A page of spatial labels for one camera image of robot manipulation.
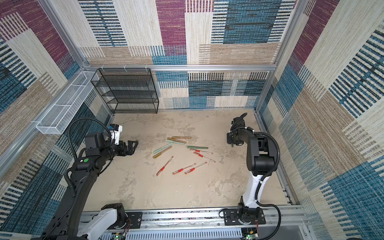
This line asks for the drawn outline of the tan highlighter pen top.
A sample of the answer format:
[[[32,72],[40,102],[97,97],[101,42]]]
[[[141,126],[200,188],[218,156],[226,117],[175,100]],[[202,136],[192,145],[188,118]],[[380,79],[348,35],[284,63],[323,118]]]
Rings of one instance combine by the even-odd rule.
[[[172,136],[173,139],[192,139],[190,136]]]

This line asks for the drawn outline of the dark green marker pen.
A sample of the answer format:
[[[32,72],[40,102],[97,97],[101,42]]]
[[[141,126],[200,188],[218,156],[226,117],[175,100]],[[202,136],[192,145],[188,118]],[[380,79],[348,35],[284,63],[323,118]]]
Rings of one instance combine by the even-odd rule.
[[[187,146],[188,149],[209,149],[209,147],[203,146]]]

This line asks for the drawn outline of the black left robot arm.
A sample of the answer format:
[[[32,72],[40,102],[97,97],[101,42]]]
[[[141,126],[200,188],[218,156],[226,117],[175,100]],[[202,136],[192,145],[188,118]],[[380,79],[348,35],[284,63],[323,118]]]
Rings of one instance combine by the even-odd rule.
[[[39,237],[41,240],[98,240],[108,228],[126,230],[131,221],[123,204],[105,205],[83,228],[79,227],[82,212],[97,178],[114,157],[134,154],[137,141],[120,140],[123,127],[111,124],[103,132],[85,136],[86,146],[74,154],[74,163],[64,174],[68,185],[59,207]]]

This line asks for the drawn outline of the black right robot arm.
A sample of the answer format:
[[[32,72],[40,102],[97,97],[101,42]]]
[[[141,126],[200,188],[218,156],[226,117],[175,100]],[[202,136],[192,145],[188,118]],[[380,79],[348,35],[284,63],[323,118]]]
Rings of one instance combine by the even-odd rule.
[[[229,145],[247,145],[246,165],[250,178],[245,193],[238,204],[238,216],[240,219],[255,220],[261,216],[262,207],[274,208],[281,216],[280,209],[274,204],[262,204],[261,196],[273,172],[279,166],[281,151],[278,142],[271,135],[257,132],[246,126],[244,118],[247,113],[235,117],[231,128],[227,133]]]

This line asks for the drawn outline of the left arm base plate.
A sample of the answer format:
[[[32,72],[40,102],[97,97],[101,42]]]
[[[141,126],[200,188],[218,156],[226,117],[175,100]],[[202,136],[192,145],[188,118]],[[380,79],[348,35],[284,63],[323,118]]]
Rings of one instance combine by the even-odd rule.
[[[107,230],[122,231],[128,229],[139,229],[142,224],[143,212],[126,212],[126,221],[122,227],[119,226],[110,226]]]

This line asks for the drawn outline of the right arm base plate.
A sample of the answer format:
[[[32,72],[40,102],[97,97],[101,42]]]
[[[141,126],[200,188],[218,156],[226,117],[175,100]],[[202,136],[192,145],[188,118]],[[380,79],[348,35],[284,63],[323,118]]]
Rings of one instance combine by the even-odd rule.
[[[264,225],[266,224],[265,215],[261,208],[221,209],[219,217],[222,218],[226,226],[236,225]]]

